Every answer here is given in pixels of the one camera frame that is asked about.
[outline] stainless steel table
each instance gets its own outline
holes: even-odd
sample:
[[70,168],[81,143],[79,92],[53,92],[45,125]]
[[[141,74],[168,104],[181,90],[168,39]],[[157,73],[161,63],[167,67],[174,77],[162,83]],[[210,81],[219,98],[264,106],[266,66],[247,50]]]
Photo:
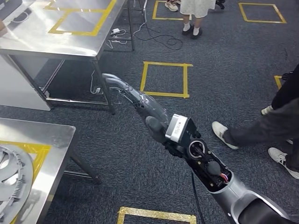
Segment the stainless steel table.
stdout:
[[[109,89],[97,61],[125,4],[131,26],[129,0],[23,0],[23,5],[4,20],[7,33],[0,37],[0,54],[6,55],[8,60],[19,67],[45,101],[108,105],[114,113]],[[25,18],[13,20],[20,14]],[[131,36],[134,48],[131,27]],[[40,89],[15,59],[15,55],[61,59],[61,62],[44,88]],[[106,102],[48,97],[48,87],[64,60],[91,61],[95,71],[94,83],[100,84]]]
[[[88,173],[82,176],[100,182],[89,165],[73,151],[78,141],[78,134],[73,126],[0,118],[0,140],[51,146],[16,223],[42,223],[69,158]],[[76,172],[68,174],[81,175]]]

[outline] white sock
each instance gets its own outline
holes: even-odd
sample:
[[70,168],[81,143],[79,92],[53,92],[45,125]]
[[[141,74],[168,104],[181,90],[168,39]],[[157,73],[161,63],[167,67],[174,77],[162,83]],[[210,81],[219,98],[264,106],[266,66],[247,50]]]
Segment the white sock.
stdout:
[[198,35],[199,33],[199,27],[199,28],[194,28],[193,29],[193,35],[194,36],[196,36],[196,35]]
[[183,29],[183,31],[188,31],[190,28],[190,22],[187,23],[187,24],[183,24]]

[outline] yellow tape square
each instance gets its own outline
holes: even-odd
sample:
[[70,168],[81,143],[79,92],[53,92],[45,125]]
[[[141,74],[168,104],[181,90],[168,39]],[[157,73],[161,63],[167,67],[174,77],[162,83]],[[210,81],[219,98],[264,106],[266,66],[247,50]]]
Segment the yellow tape square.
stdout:
[[150,92],[144,91],[144,93],[152,96],[162,96],[162,97],[182,97],[189,98],[188,94],[188,67],[193,67],[192,64],[186,63],[165,63],[165,62],[143,62],[143,72],[142,73],[140,91],[143,91],[147,76],[147,69],[149,65],[159,65],[159,66],[179,66],[183,67],[183,93],[172,93],[172,92]]
[[[30,154],[35,154],[35,158],[32,162],[32,166],[33,168],[33,179],[32,184],[35,180],[36,176],[39,174],[39,170],[44,163],[47,154],[51,149],[49,145],[40,145],[40,144],[31,144],[31,143],[22,143],[22,142],[13,142],[13,141],[1,141],[0,144],[7,144],[7,145],[14,145],[18,146],[25,152]],[[14,224],[16,221],[14,218],[11,224]]]
[[275,82],[276,83],[279,90],[282,87],[282,82],[280,81],[281,78],[282,76],[274,76]]
[[119,208],[117,224],[124,224],[125,215],[159,218],[159,219],[166,219],[166,220],[173,220],[173,221],[187,222],[190,224],[196,224],[196,217],[193,215],[185,215],[185,214],[164,212],[164,211],[134,209],[129,207]]
[[[109,16],[109,14],[112,11],[112,9],[116,4],[116,0],[111,0],[110,3],[106,9],[87,9],[87,8],[59,8],[59,7],[53,7],[54,0],[51,0],[48,5],[45,7],[44,9],[47,10],[57,10],[57,11],[64,11],[64,14],[61,16],[57,22],[55,23],[52,28],[51,28],[48,33],[50,34],[72,34],[72,35],[85,35],[85,36],[97,36],[97,33],[101,29],[102,25],[106,21],[106,19]],[[100,19],[94,26],[92,31],[62,31],[57,30],[59,26],[60,26],[67,16],[70,13],[79,12],[79,13],[102,13]]]
[[165,18],[165,17],[157,17],[157,10],[159,3],[165,3],[166,1],[163,0],[156,0],[155,2],[154,10],[153,12],[153,20],[183,20],[182,18]]
[[[279,16],[281,21],[249,20],[249,19],[247,18],[246,14],[245,13],[243,5],[249,5],[249,6],[272,6]],[[285,19],[279,12],[279,10],[275,4],[239,2],[239,3],[239,7],[240,7],[242,15],[243,16],[244,20],[246,21],[246,22],[287,23],[285,21]]]

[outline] robotic arm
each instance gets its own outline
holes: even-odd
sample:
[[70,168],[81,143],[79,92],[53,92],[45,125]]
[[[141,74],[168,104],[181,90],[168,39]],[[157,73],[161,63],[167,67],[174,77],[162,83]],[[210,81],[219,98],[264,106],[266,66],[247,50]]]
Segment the robotic arm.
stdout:
[[191,118],[166,110],[153,97],[139,92],[111,74],[103,74],[111,89],[129,100],[143,118],[150,135],[173,156],[183,158],[211,193],[231,224],[294,224],[275,202],[254,192],[239,180],[205,142]]

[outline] gray carpet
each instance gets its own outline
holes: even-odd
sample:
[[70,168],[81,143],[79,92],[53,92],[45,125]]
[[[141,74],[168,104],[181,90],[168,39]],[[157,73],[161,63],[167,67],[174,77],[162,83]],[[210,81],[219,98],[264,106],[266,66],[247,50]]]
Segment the gray carpet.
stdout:
[[[245,184],[265,194],[299,222],[299,182],[267,154],[271,146],[290,152],[285,142],[270,142],[229,150],[211,131],[214,121],[227,126],[251,124],[268,106],[277,86],[274,75],[294,68],[299,61],[299,2],[260,0],[276,4],[286,24],[250,23],[243,20],[238,2],[227,0],[226,9],[211,11],[202,25],[196,41],[181,36],[181,21],[152,20],[154,1],[147,9],[148,26],[160,34],[173,35],[183,42],[180,50],[170,50],[155,41],[136,40],[118,45],[116,52],[104,52],[99,62],[103,72],[118,75],[140,88],[143,61],[191,63],[188,68],[190,98],[156,97],[170,115],[192,117],[200,133],[219,158]],[[248,19],[276,20],[268,7],[246,6]],[[159,4],[159,16],[179,17]],[[134,29],[141,17],[134,13]],[[128,29],[124,12],[118,28]],[[150,38],[146,30],[137,34]],[[167,41],[161,37],[160,41]],[[37,79],[43,83],[54,68],[49,62]],[[50,87],[51,96],[88,98],[92,68],[85,62],[66,62]],[[182,69],[149,67],[146,91],[181,92]],[[80,139],[76,151],[100,174],[102,185],[63,176],[51,205],[46,224],[116,224],[121,206],[199,216],[196,207],[189,167],[151,139],[143,121],[128,102],[113,93],[116,114],[105,110],[56,107],[51,112],[0,107],[4,118],[25,119],[76,126]],[[79,170],[73,163],[69,169]],[[223,213],[196,181],[199,202],[207,224],[226,224]],[[181,224],[167,220],[125,216],[125,224]]]

